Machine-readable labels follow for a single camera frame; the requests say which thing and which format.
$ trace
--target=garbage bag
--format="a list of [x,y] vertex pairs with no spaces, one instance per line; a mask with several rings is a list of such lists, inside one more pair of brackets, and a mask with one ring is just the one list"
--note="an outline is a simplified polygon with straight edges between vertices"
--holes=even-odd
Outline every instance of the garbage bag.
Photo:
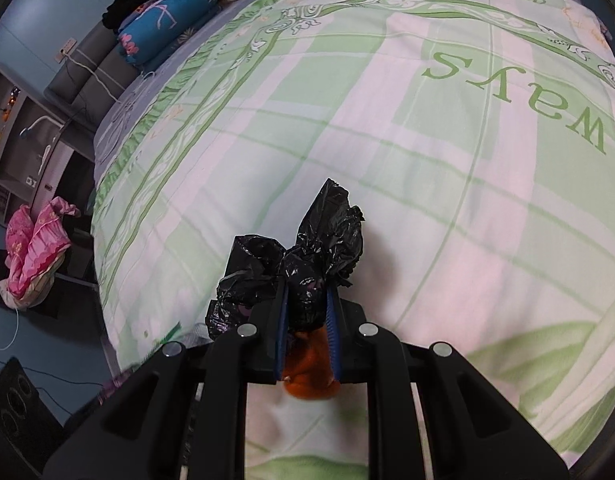
[[283,246],[271,238],[235,237],[226,275],[205,317],[212,339],[247,322],[255,304],[275,297],[284,253]]
[[276,296],[280,275],[288,285],[291,332],[323,326],[328,286],[350,286],[348,279],[363,254],[358,206],[348,191],[328,179],[299,226],[296,245],[285,250],[271,238],[236,237],[225,277],[210,302],[206,324],[216,339],[249,319],[252,307]]

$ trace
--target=orange object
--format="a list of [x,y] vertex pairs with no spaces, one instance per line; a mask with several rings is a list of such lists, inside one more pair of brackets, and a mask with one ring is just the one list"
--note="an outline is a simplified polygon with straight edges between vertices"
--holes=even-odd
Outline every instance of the orange object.
[[286,391],[299,399],[318,400],[334,397],[341,383],[334,379],[330,366],[327,330],[297,332],[288,350],[283,370]]

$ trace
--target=black speaker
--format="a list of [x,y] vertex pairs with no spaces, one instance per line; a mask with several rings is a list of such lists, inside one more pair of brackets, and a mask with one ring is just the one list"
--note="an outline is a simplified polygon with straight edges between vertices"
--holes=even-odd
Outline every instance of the black speaker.
[[12,358],[0,372],[0,480],[36,480],[65,440],[21,363]]

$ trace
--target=bed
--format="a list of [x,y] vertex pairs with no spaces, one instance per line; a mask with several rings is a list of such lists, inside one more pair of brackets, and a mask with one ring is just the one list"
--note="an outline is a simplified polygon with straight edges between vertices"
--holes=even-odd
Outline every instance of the bed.
[[[366,218],[342,296],[452,343],[569,465],[615,408],[615,58],[576,0],[242,0],[128,88],[95,152],[121,367],[206,335],[233,237],[290,247],[329,177]],[[363,388],[248,403],[250,478],[367,475]]]

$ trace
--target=silver bolt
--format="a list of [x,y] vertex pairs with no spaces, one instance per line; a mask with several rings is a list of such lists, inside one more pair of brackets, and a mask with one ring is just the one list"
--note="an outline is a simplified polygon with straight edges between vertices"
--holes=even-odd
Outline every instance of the silver bolt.
[[179,355],[183,349],[184,347],[181,343],[170,341],[163,346],[163,355],[166,357],[174,357],[175,355]]
[[449,357],[452,355],[452,347],[447,343],[436,343],[431,349],[439,357]]
[[236,329],[236,333],[241,337],[249,337],[256,334],[256,325],[245,323]]
[[379,333],[379,327],[374,323],[363,323],[359,327],[359,332],[361,332],[361,335],[363,336],[372,337],[373,335],[377,335]]

